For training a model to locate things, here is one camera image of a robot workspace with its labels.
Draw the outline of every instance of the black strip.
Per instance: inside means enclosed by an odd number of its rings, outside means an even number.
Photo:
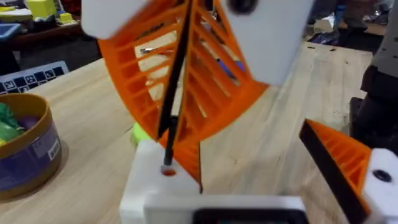
[[[177,132],[177,124],[178,124],[178,117],[172,116],[170,118],[169,135],[167,138],[166,150],[163,160],[163,163],[166,166],[171,166],[173,163],[173,155],[174,155],[173,143],[174,143],[175,134]]]
[[[200,142],[198,142],[198,165],[199,165],[199,184],[200,184],[200,190],[199,193],[203,193],[203,186],[201,184],[201,154],[200,154]]]
[[[180,78],[180,73],[182,65],[184,62],[185,55],[187,54],[188,48],[188,35],[189,35],[189,23],[190,23],[190,7],[191,3],[189,1],[187,6],[187,15],[185,16],[184,25],[182,27],[182,33],[180,35],[180,42],[178,43],[177,51],[175,53],[174,63],[171,66],[171,73],[169,78],[169,84],[165,92],[162,113],[159,119],[159,129],[157,133],[157,139],[161,138],[163,133],[169,128],[170,116],[172,112],[175,91],[177,90],[178,79]]]
[[[204,208],[193,214],[193,224],[217,224],[223,222],[308,224],[305,213],[296,209]]]
[[[338,166],[307,122],[304,122],[301,128],[300,139],[317,164],[348,221],[351,224],[363,223],[368,214],[340,172]]]

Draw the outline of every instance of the green object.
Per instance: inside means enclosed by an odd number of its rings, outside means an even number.
[[[132,126],[131,138],[137,144],[142,140],[152,139],[137,122]]]
[[[14,113],[12,113],[10,107],[5,103],[0,103],[0,121],[8,124],[16,130],[22,129],[19,126],[17,119],[15,119]]]
[[[13,140],[22,134],[17,129],[11,127],[10,125],[0,121],[0,139],[6,142]]]

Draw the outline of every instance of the orange 3d printed part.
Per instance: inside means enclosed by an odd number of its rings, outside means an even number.
[[[99,40],[109,73],[127,109],[150,137],[163,137],[165,147],[165,131],[170,127],[177,82],[183,71],[182,104],[171,147],[174,158],[197,181],[198,143],[235,120],[268,87],[252,78],[218,1],[215,9],[218,21],[200,0],[152,1],[114,37]],[[176,40],[137,56],[137,48],[170,33],[177,36]],[[156,55],[165,58],[143,70],[141,65]],[[226,74],[217,59],[234,78]],[[236,59],[242,62],[243,69],[236,65]]]
[[[306,119],[300,132],[313,160],[350,223],[362,223],[370,207],[362,198],[371,149],[315,121]]]

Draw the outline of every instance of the orange curved frame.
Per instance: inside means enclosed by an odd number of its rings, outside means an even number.
[[[181,4],[172,0],[152,1],[112,39],[99,40],[109,74],[127,109],[150,137],[160,139],[162,136],[157,136],[157,130],[170,66],[175,60],[182,24],[185,19],[190,20],[174,158],[197,181],[200,181],[198,143],[229,125],[268,87],[252,79],[218,1],[215,1],[215,7],[222,22],[206,12],[201,0],[186,0]],[[135,54],[137,46],[171,32],[177,34],[176,41],[142,57]],[[140,62],[155,55],[166,55],[166,59],[148,70],[141,70]],[[234,78],[227,76],[217,58],[229,68]],[[243,70],[236,65],[235,59],[243,63]],[[166,67],[168,72],[164,76],[151,77]],[[156,86],[163,86],[163,93],[154,99],[150,89]]]

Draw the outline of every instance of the wooden tabletop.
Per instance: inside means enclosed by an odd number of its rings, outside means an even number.
[[[282,88],[268,89],[238,120],[201,144],[205,194],[293,194],[311,223],[344,222],[299,140],[304,118],[348,124],[371,53],[304,43]],[[32,90],[51,105],[63,162],[40,190],[0,204],[0,223],[120,223],[118,206],[135,146],[133,119],[103,60]]]

